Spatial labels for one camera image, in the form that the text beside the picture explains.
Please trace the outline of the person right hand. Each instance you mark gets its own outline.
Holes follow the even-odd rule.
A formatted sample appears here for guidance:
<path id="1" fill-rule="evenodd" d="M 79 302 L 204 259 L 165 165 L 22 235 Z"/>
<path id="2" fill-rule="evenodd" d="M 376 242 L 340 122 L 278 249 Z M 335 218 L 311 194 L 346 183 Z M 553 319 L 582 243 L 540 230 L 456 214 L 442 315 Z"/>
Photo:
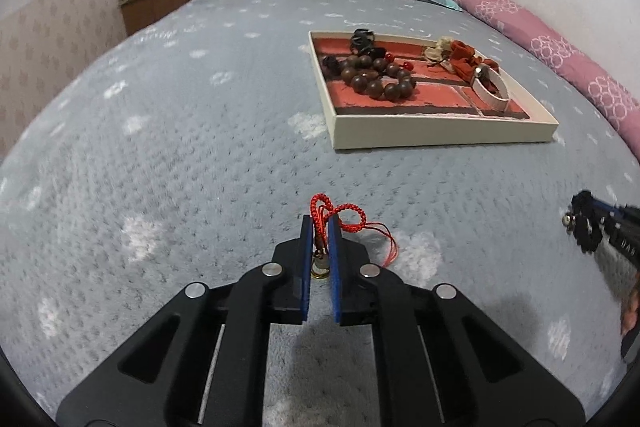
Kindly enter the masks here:
<path id="1" fill-rule="evenodd" d="M 638 322 L 639 314 L 639 286 L 634 285 L 623 307 L 620 316 L 620 335 L 626 336 L 631 332 Z"/>

